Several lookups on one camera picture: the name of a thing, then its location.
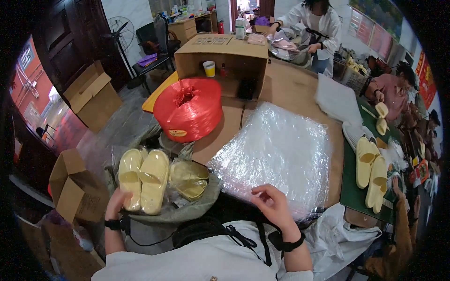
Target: green cutting mat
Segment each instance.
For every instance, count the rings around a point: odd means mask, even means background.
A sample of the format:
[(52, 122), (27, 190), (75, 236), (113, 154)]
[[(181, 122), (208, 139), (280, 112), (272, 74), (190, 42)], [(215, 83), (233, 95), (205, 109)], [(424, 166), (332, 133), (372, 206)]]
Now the green cutting mat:
[[(364, 126), (366, 126), (375, 136), (379, 137), (385, 143), (388, 142), (389, 137), (392, 135), (394, 139), (400, 140), (400, 132), (393, 125), (389, 125), (389, 130), (384, 136), (381, 136), (375, 125), (377, 119), (369, 114), (366, 110), (362, 109), (362, 106), (371, 112), (373, 115), (378, 117), (378, 113), (375, 108), (371, 107), (364, 99), (356, 97), (358, 102), (358, 107), (363, 118)], [(395, 211), (384, 206), (378, 214), (372, 211), (372, 208), (367, 208), (365, 205), (365, 198), (367, 195), (367, 187), (365, 189), (360, 189), (356, 185), (356, 155), (353, 152), (350, 144), (344, 138), (344, 168), (342, 171), (342, 188), (341, 188), (341, 201), (340, 203), (350, 209), (354, 209), (371, 217), (377, 218), (384, 222), (394, 224), (395, 222)], [(386, 192), (384, 198), (390, 202), (394, 202), (396, 196), (392, 191)]]

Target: sack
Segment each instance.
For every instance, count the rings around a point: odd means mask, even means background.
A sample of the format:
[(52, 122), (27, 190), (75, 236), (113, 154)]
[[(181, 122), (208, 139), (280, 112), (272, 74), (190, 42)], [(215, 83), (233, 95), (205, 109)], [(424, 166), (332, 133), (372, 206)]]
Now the sack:
[[(159, 142), (161, 143), (161, 139), (164, 138), (164, 136), (162, 136), (161, 134), (164, 134), (164, 132), (162, 132), (162, 129), (159, 125), (156, 125), (150, 128), (150, 130), (148, 130), (148, 132), (144, 134), (141, 139), (136, 140), (136, 142), (133, 143), (133, 146), (129, 147), (129, 149), (136, 148), (138, 146), (145, 146), (149, 150), (154, 148), (161, 148), (155, 147), (159, 145), (155, 144), (155, 142), (153, 141), (158, 136)], [(163, 145), (162, 147), (163, 149), (166, 148), (167, 150), (170, 151), (172, 156), (176, 156), (174, 155), (172, 150), (172, 147), (175, 147), (175, 145), (170, 146), (170, 144), (167, 143), (167, 139), (165, 139), (164, 143), (161, 144)], [(181, 149), (180, 152), (177, 152), (177, 156), (185, 160), (190, 160), (192, 158), (192, 147), (193, 147), (192, 144), (193, 143), (186, 145), (183, 149)], [(114, 193), (114, 190), (118, 188), (118, 180), (116, 180), (116, 175), (119, 161), (120, 157), (113, 155), (113, 163), (116, 162), (117, 165), (114, 165), (114, 168), (112, 165), (105, 166), (104, 168), (105, 178), (108, 185), (108, 191), (110, 196)], [(206, 213), (206, 211), (208, 211), (211, 208), (211, 206), (216, 202), (217, 198), (219, 197), (220, 191), (221, 188), (219, 186), (219, 179), (215, 175), (210, 173), (208, 185), (205, 188), (202, 197), (197, 201), (189, 202), (186, 205), (174, 210), (168, 210), (167, 208), (165, 208), (159, 215), (144, 215), (136, 213), (130, 214), (130, 218), (142, 224), (152, 226), (156, 224), (167, 224), (167, 223), (178, 224), (190, 221), (192, 219), (197, 219), (203, 216)]]

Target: woman in pink shirt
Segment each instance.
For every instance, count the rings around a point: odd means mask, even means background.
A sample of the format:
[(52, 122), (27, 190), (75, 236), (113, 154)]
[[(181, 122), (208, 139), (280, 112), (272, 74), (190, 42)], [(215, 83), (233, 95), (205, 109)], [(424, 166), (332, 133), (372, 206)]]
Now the woman in pink shirt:
[(394, 121), (401, 113), (408, 113), (409, 116), (407, 91), (416, 84), (415, 74), (410, 66), (398, 66), (397, 72), (398, 76), (382, 74), (373, 78), (365, 92), (367, 99), (373, 103), (386, 104), (389, 109), (387, 122)]

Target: red twine spool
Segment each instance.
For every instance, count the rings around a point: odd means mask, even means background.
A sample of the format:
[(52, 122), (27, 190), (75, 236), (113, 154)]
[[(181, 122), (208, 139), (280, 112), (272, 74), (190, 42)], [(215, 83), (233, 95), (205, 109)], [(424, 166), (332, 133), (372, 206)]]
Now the red twine spool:
[(199, 140), (222, 118), (221, 86), (208, 78), (180, 80), (156, 99), (153, 115), (169, 139), (179, 143)]

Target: woman in white shirt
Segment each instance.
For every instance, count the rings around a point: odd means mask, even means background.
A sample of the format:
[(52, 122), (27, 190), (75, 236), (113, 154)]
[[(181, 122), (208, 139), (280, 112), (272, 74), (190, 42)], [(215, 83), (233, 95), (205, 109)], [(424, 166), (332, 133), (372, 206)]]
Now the woman in white shirt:
[(311, 255), (303, 243), (305, 235), (292, 218), (286, 196), (270, 184), (253, 188), (251, 202), (280, 232), (261, 221), (221, 224), (215, 222), (216, 218), (203, 223), (194, 220), (175, 232), (174, 250), (153, 256), (126, 252), (122, 233), (114, 226), (129, 196), (118, 188), (108, 203), (106, 267), (91, 281), (313, 280)]
[(300, 21), (306, 26), (301, 32), (301, 45), (308, 44), (308, 52), (313, 54), (311, 69), (323, 73), (339, 48), (339, 16), (329, 0), (305, 0), (278, 18), (267, 33), (274, 34), (278, 27), (291, 27)]

